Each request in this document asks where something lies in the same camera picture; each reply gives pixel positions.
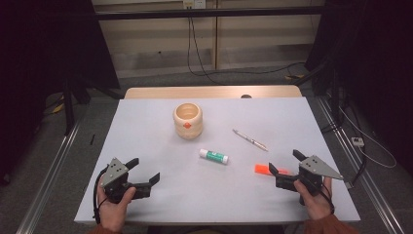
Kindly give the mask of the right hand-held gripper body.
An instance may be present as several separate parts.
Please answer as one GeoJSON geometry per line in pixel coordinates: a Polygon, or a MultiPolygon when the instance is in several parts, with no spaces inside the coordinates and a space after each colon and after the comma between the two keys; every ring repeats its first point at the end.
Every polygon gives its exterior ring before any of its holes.
{"type": "Polygon", "coordinates": [[[325,177],[343,179],[341,174],[316,155],[307,157],[304,161],[299,161],[296,180],[300,180],[313,196],[321,192],[325,177]]]}

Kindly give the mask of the black stand leg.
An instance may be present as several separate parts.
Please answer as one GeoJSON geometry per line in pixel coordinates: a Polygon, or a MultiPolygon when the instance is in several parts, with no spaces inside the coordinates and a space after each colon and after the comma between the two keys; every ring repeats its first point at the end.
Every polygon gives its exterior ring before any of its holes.
{"type": "Polygon", "coordinates": [[[68,136],[75,125],[75,118],[72,105],[72,94],[68,80],[63,83],[63,103],[66,119],[65,135],[68,136]]]}

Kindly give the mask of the black curtain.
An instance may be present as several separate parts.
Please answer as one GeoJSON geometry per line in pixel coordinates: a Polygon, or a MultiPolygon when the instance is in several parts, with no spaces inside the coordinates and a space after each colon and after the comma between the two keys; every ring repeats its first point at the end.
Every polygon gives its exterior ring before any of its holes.
{"type": "Polygon", "coordinates": [[[321,0],[306,68],[328,56],[345,89],[398,163],[413,175],[413,0],[321,0]]]}
{"type": "Polygon", "coordinates": [[[118,89],[93,0],[0,0],[0,186],[34,137],[46,98],[118,89]]]}

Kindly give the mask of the person's left hand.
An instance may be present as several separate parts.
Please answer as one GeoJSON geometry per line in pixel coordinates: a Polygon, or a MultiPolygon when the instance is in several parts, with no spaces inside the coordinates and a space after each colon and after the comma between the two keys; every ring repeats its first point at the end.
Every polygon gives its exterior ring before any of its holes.
{"type": "Polygon", "coordinates": [[[100,224],[111,230],[121,230],[125,225],[127,208],[136,189],[129,188],[118,204],[106,200],[106,195],[101,187],[97,189],[97,201],[99,202],[100,224]]]}

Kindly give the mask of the cream ringed pen holder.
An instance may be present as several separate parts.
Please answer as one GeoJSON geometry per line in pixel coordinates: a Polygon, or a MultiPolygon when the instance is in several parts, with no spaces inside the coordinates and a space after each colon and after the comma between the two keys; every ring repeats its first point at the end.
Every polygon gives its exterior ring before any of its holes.
{"type": "Polygon", "coordinates": [[[193,139],[203,131],[203,111],[196,103],[182,103],[172,114],[175,132],[182,138],[193,139]]]}

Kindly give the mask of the black horizontal bar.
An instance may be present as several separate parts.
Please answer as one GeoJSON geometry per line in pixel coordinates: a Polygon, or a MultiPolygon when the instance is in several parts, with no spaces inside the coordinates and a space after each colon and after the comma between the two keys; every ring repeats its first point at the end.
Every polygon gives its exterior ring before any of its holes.
{"type": "Polygon", "coordinates": [[[326,11],[323,6],[285,8],[243,8],[243,9],[195,9],[140,12],[96,12],[97,20],[157,20],[216,17],[255,17],[255,16],[296,16],[319,15],[326,11]]]}

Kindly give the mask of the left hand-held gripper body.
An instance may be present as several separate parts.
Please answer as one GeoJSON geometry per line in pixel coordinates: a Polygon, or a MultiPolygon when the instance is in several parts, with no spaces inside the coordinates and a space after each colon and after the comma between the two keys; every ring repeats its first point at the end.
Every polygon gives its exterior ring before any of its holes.
{"type": "Polygon", "coordinates": [[[111,203],[118,204],[131,187],[129,170],[118,158],[113,158],[106,168],[100,186],[111,203]]]}

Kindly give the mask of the silver pen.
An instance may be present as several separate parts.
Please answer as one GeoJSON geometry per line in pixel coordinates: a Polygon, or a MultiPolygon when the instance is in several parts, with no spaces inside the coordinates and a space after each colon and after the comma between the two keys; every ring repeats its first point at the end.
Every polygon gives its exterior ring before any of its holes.
{"type": "Polygon", "coordinates": [[[233,129],[232,131],[233,131],[233,133],[235,133],[237,136],[243,138],[244,140],[248,141],[248,142],[251,143],[252,145],[258,147],[259,149],[264,150],[264,151],[266,151],[266,152],[269,151],[266,145],[264,145],[263,143],[261,143],[261,142],[255,140],[255,139],[253,139],[252,137],[247,136],[247,135],[243,134],[242,132],[240,132],[239,130],[236,130],[236,129],[233,129]]]}

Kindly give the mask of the white wall socket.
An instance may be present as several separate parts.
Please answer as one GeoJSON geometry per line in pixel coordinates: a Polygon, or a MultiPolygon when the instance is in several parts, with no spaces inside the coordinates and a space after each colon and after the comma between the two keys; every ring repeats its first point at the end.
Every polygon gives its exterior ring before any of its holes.
{"type": "Polygon", "coordinates": [[[207,7],[206,0],[182,0],[183,8],[186,10],[190,9],[205,9],[207,7]]]}

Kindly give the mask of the person's right hand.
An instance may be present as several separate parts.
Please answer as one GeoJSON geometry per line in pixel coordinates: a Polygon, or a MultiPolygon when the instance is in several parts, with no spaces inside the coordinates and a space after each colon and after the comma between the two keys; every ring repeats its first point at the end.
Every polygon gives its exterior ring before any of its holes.
{"type": "Polygon", "coordinates": [[[294,186],[297,192],[302,196],[307,208],[308,216],[311,220],[321,219],[332,214],[331,185],[332,179],[330,177],[325,177],[323,179],[321,192],[318,195],[313,196],[300,180],[294,181],[294,186]]]}

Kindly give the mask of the white green glue stick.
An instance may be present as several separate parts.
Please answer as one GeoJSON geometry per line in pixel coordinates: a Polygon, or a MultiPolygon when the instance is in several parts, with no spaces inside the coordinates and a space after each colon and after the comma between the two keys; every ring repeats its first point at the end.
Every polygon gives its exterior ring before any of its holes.
{"type": "Polygon", "coordinates": [[[201,158],[204,158],[209,161],[216,162],[216,163],[220,163],[223,165],[227,165],[229,161],[229,157],[227,155],[214,152],[214,151],[210,151],[210,150],[206,150],[206,149],[201,149],[199,151],[199,155],[201,158]]]}

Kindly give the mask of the orange highlighter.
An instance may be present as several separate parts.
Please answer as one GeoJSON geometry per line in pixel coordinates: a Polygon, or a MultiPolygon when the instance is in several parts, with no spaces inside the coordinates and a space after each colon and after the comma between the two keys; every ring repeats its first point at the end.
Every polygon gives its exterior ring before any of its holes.
{"type": "MultiPolygon", "coordinates": [[[[261,175],[267,175],[267,176],[271,176],[272,173],[270,172],[270,168],[268,165],[263,165],[263,164],[256,164],[254,166],[254,171],[257,174],[261,174],[261,175]]],[[[281,175],[289,175],[289,171],[285,170],[285,169],[278,169],[278,172],[281,175]]]]}

